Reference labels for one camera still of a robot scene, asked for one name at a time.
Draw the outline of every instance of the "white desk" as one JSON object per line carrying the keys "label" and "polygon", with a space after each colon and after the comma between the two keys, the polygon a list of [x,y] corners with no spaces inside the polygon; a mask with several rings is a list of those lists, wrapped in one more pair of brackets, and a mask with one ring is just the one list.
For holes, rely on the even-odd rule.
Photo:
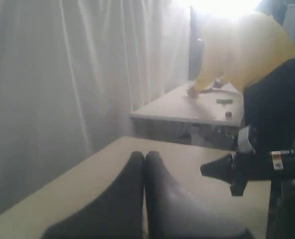
{"label": "white desk", "polygon": [[[240,126],[243,117],[243,96],[231,84],[213,93],[200,94],[189,99],[186,90],[191,83],[165,94],[148,105],[134,111],[133,118],[189,122],[210,125]],[[216,99],[232,99],[233,103],[221,105]],[[226,119],[225,113],[232,112]]]}
{"label": "white desk", "polygon": [[[130,137],[121,138],[0,215],[0,239],[37,239],[49,225],[93,201],[115,179],[134,150],[157,150],[174,178],[199,203],[214,207],[265,238],[270,182],[249,182],[243,197],[232,197],[229,185],[202,177],[201,164],[226,152]],[[144,209],[144,230],[146,210]]]}

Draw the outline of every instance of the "person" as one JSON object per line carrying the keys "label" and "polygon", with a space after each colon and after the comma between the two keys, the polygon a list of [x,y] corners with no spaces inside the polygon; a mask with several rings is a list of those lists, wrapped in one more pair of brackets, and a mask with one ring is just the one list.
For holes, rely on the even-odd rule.
{"label": "person", "polygon": [[213,18],[203,31],[202,66],[188,95],[196,98],[231,83],[243,93],[245,125],[258,133],[258,149],[289,149],[295,139],[295,47],[263,13]]}

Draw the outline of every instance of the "green object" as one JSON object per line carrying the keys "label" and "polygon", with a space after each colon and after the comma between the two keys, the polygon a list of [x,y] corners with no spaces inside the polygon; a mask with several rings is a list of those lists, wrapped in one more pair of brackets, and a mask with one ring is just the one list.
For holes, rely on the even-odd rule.
{"label": "green object", "polygon": [[222,104],[222,105],[232,104],[233,100],[232,99],[217,99],[216,103],[217,104]]}

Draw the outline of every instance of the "black pants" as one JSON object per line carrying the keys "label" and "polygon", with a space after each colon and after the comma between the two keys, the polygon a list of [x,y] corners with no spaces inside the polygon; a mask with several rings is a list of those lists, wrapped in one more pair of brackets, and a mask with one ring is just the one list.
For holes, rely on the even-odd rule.
{"label": "black pants", "polygon": [[244,120],[258,133],[258,150],[289,149],[295,139],[295,59],[244,90]]}

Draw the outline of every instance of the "yellow shirt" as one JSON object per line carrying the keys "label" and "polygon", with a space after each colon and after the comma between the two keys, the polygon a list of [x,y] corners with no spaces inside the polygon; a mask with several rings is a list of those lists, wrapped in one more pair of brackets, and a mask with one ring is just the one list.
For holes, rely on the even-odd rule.
{"label": "yellow shirt", "polygon": [[218,76],[238,91],[253,85],[287,60],[295,47],[271,17],[253,12],[238,19],[215,18],[203,31],[202,66],[195,82],[200,92]]}

